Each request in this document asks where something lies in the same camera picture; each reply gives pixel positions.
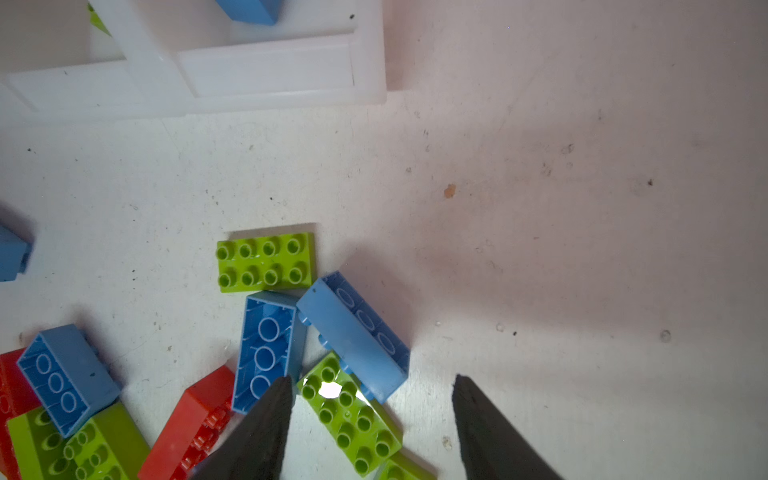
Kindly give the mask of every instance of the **lime green duplo brick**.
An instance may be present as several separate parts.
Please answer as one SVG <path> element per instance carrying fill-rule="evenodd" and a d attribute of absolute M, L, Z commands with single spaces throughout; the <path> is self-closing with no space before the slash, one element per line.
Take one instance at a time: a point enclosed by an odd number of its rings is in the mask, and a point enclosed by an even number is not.
<path fill-rule="evenodd" d="M 360 381 L 340 368 L 331 352 L 299 381 L 301 396 L 364 477 L 402 447 L 402 432 L 376 401 L 359 391 Z"/>
<path fill-rule="evenodd" d="M 387 460 L 379 480 L 436 480 L 431 472 L 425 470 L 416 462 L 397 452 Z"/>
<path fill-rule="evenodd" d="M 136 480 L 147 455 L 149 445 L 120 402 L 92 416 L 64 448 L 77 480 Z"/>
<path fill-rule="evenodd" d="M 23 480 L 71 480 L 74 465 L 64 457 L 64 439 L 43 407 L 8 420 Z"/>
<path fill-rule="evenodd" d="M 316 280 L 311 233 L 219 242 L 216 258 L 224 293 L 310 288 Z"/>

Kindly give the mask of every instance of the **white table surface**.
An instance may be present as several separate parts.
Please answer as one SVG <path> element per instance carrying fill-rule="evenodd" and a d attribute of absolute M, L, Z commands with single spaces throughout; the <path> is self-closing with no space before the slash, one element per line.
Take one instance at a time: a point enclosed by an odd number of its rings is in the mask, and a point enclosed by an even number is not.
<path fill-rule="evenodd" d="M 238 350 L 216 241 L 309 223 L 411 346 L 387 405 L 440 478 L 465 477 L 457 372 L 567 480 L 765 478 L 766 22 L 392 0 L 385 105 L 0 132 L 0 220 L 35 236 L 0 350 L 77 323 L 152 443 Z M 283 477 L 357 478 L 303 400 Z"/>

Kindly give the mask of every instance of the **lego stud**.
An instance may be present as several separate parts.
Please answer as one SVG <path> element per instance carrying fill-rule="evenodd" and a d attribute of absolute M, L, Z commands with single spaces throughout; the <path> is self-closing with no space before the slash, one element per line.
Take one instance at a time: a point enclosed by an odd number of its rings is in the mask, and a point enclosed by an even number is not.
<path fill-rule="evenodd" d="M 280 324 L 271 316 L 266 316 L 259 322 L 259 336 L 265 342 L 274 342 L 280 336 Z"/>
<path fill-rule="evenodd" d="M 94 452 L 93 455 L 91 455 L 88 461 L 94 467 L 98 467 L 99 465 L 107 461 L 108 456 L 109 456 L 109 452 L 107 452 L 107 447 L 102 445 L 98 449 L 96 449 L 96 452 Z"/>
<path fill-rule="evenodd" d="M 240 281 L 243 282 L 243 285 L 245 286 L 256 285 L 259 283 L 259 270 L 254 266 L 250 267 L 240 276 Z"/>
<path fill-rule="evenodd" d="M 386 480 L 403 480 L 405 475 L 402 473 L 402 468 L 397 465 L 389 467 L 386 473 Z"/>
<path fill-rule="evenodd" d="M 362 310 L 357 310 L 357 312 L 355 313 L 355 316 L 357 317 L 358 320 L 360 320 L 360 323 L 362 323 L 362 325 L 366 327 L 369 331 L 372 332 L 373 330 L 376 329 L 376 325 L 373 324 L 373 320 L 371 320 L 371 317 L 368 315 L 368 313 L 365 313 Z"/>
<path fill-rule="evenodd" d="M 72 413 L 78 407 L 78 400 L 72 392 L 64 392 L 59 402 L 61 403 L 61 409 L 66 413 Z"/>
<path fill-rule="evenodd" d="M 51 357 L 41 353 L 38 358 L 35 359 L 35 368 L 41 375 L 47 375 L 51 371 Z"/>
<path fill-rule="evenodd" d="M 35 417 L 35 424 L 37 425 L 43 426 L 49 423 L 51 423 L 51 416 L 45 410 L 38 413 L 38 416 Z"/>
<path fill-rule="evenodd" d="M 0 413 L 8 414 L 11 411 L 11 400 L 7 395 L 0 395 Z"/>
<path fill-rule="evenodd" d="M 361 432 L 368 432 L 373 425 L 373 409 L 369 406 L 364 406 L 357 413 L 357 428 Z"/>
<path fill-rule="evenodd" d="M 235 257 L 235 243 L 234 242 L 219 242 L 219 247 L 216 249 L 216 258 L 219 261 L 232 260 Z"/>
<path fill-rule="evenodd" d="M 349 308 L 355 306 L 355 300 L 353 300 L 352 296 L 349 295 L 343 288 L 336 289 L 336 296 L 338 296 L 339 299 L 344 302 L 344 305 L 347 305 Z"/>
<path fill-rule="evenodd" d="M 61 444 L 61 435 L 52 433 L 43 440 L 43 450 L 53 450 Z"/>
<path fill-rule="evenodd" d="M 288 271 L 288 281 L 291 282 L 293 285 L 298 285 L 301 283 L 302 280 L 304 280 L 304 277 L 306 276 L 306 265 L 304 262 L 298 262 L 296 265 L 293 266 L 292 269 Z"/>
<path fill-rule="evenodd" d="M 240 258 L 251 258 L 256 254 L 256 244 L 252 240 L 246 240 L 240 245 Z"/>
<path fill-rule="evenodd" d="M 76 437 L 78 440 L 78 444 L 81 446 L 85 446 L 90 441 L 92 441 L 94 438 L 96 438 L 96 431 L 94 429 L 93 425 L 86 425 L 84 426 L 80 432 L 78 433 L 78 436 Z"/>
<path fill-rule="evenodd" d="M 360 475 L 368 473 L 371 465 L 371 451 L 366 447 L 360 447 L 357 450 L 357 459 L 355 460 L 355 470 Z"/>
<path fill-rule="evenodd" d="M 227 269 L 224 273 L 219 275 L 219 286 L 221 288 L 227 288 L 229 286 L 237 285 L 237 276 L 235 271 L 231 268 Z"/>
<path fill-rule="evenodd" d="M 390 340 L 388 336 L 379 332 L 379 335 L 376 336 L 376 339 L 379 341 L 379 345 L 381 345 L 389 355 L 395 355 L 395 346 L 392 344 L 392 340 Z"/>
<path fill-rule="evenodd" d="M 296 235 L 295 237 L 288 240 L 288 243 L 286 243 L 286 250 L 288 250 L 288 253 L 291 255 L 297 255 L 298 253 L 301 253 L 301 250 L 304 250 L 304 242 L 303 238 L 300 235 Z"/>
<path fill-rule="evenodd" d="M 301 389 L 301 396 L 307 400 L 311 400 L 315 398 L 315 395 L 317 395 L 319 391 L 320 381 L 316 376 L 312 375 L 306 379 L 306 382 L 304 382 L 304 387 Z"/>
<path fill-rule="evenodd" d="M 275 286 L 280 282 L 281 269 L 280 265 L 272 265 L 269 270 L 264 272 L 264 283 L 269 286 Z"/>
<path fill-rule="evenodd" d="M 264 255 L 271 257 L 272 255 L 277 253 L 277 245 L 278 245 L 277 238 L 275 237 L 270 238 L 269 240 L 264 241 L 264 244 L 261 246 L 261 251 L 264 253 Z"/>
<path fill-rule="evenodd" d="M 120 480 L 121 478 L 123 478 L 123 476 L 120 473 L 120 469 L 118 467 L 112 467 L 112 470 L 101 477 L 101 480 Z"/>
<path fill-rule="evenodd" d="M 320 378 L 324 382 L 331 383 L 339 375 L 339 363 L 336 359 L 327 359 L 323 369 L 320 370 Z"/>
<path fill-rule="evenodd" d="M 392 438 L 392 434 L 386 430 L 382 430 L 376 436 L 376 454 L 381 458 L 389 457 L 393 444 L 394 439 Z"/>
<path fill-rule="evenodd" d="M 347 449 L 352 444 L 352 439 L 355 438 L 355 429 L 351 423 L 344 422 L 339 427 L 339 433 L 336 434 L 336 444 L 341 449 Z"/>
<path fill-rule="evenodd" d="M 356 393 L 357 387 L 355 386 L 354 382 L 345 383 L 344 386 L 341 387 L 341 392 L 339 393 L 339 403 L 341 406 L 345 409 L 351 407 L 352 402 L 355 401 Z"/>
<path fill-rule="evenodd" d="M 64 379 L 61 377 L 61 374 L 54 372 L 48 377 L 48 388 L 53 393 L 61 393 L 64 389 Z"/>
<path fill-rule="evenodd" d="M 48 466 L 48 473 L 53 476 L 61 475 L 62 473 L 64 473 L 64 471 L 67 469 L 68 466 L 69 466 L 69 460 L 67 460 L 66 458 L 59 457 L 56 459 L 55 462 L 51 463 L 51 465 Z"/>
<path fill-rule="evenodd" d="M 336 415 L 336 404 L 333 402 L 333 400 L 326 400 L 323 402 L 323 405 L 320 406 L 320 421 L 322 423 L 328 424 L 331 423 L 331 420 L 333 420 L 333 417 Z"/>
<path fill-rule="evenodd" d="M 93 473 L 94 466 L 91 465 L 90 462 L 83 462 L 83 465 L 80 465 L 78 469 L 74 471 L 74 476 L 77 480 L 86 480 L 93 475 Z"/>

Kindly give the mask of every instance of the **lego brick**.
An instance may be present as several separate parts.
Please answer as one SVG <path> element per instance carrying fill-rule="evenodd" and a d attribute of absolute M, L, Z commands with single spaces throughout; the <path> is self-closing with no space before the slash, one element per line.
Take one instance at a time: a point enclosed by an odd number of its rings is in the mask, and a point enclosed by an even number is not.
<path fill-rule="evenodd" d="M 306 325 L 299 321 L 294 296 L 259 292 L 246 299 L 243 339 L 232 410 L 248 413 L 275 379 L 299 379 Z"/>
<path fill-rule="evenodd" d="M 0 225 L 0 282 L 16 280 L 17 273 L 27 270 L 32 245 Z"/>
<path fill-rule="evenodd" d="M 217 3 L 237 22 L 275 25 L 283 0 L 217 0 Z"/>
<path fill-rule="evenodd" d="M 219 242 L 216 258 L 224 293 L 309 288 L 316 279 L 312 233 Z"/>
<path fill-rule="evenodd" d="M 5 422 L 40 406 L 40 400 L 16 366 L 24 349 L 0 355 L 0 473 L 8 480 L 19 480 L 11 436 Z"/>
<path fill-rule="evenodd" d="M 43 407 L 8 420 L 8 434 L 24 480 L 69 480 L 74 463 L 64 457 L 64 439 Z"/>
<path fill-rule="evenodd" d="M 401 449 L 402 432 L 376 400 L 359 392 L 359 380 L 341 370 L 335 352 L 301 379 L 299 387 L 361 477 Z"/>
<path fill-rule="evenodd" d="M 436 480 L 431 472 L 425 470 L 416 462 L 406 457 L 401 452 L 392 455 L 384 468 L 382 468 L 379 480 Z"/>
<path fill-rule="evenodd" d="M 410 350 L 341 273 L 317 280 L 297 306 L 302 323 L 314 325 L 344 371 L 362 381 L 367 399 L 386 402 L 408 378 Z"/>
<path fill-rule="evenodd" d="M 17 364 L 64 438 L 120 394 L 74 325 L 40 332 Z"/>
<path fill-rule="evenodd" d="M 232 414 L 235 375 L 222 366 L 184 391 L 138 472 L 140 480 L 187 480 Z"/>
<path fill-rule="evenodd" d="M 125 406 L 117 402 L 89 419 L 64 447 L 77 480 L 136 480 L 149 454 Z"/>

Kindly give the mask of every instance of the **red duplo brick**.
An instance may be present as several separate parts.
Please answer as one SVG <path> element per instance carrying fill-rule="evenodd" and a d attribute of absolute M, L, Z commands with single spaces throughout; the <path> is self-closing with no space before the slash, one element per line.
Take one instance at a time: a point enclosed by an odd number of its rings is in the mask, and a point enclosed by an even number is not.
<path fill-rule="evenodd" d="M 222 366 L 184 390 L 138 478 L 187 480 L 230 421 L 234 384 L 234 373 Z"/>
<path fill-rule="evenodd" d="M 16 365 L 22 353 L 24 349 L 0 355 L 0 472 L 8 480 L 20 480 L 21 476 L 5 423 L 40 406 L 35 391 Z"/>

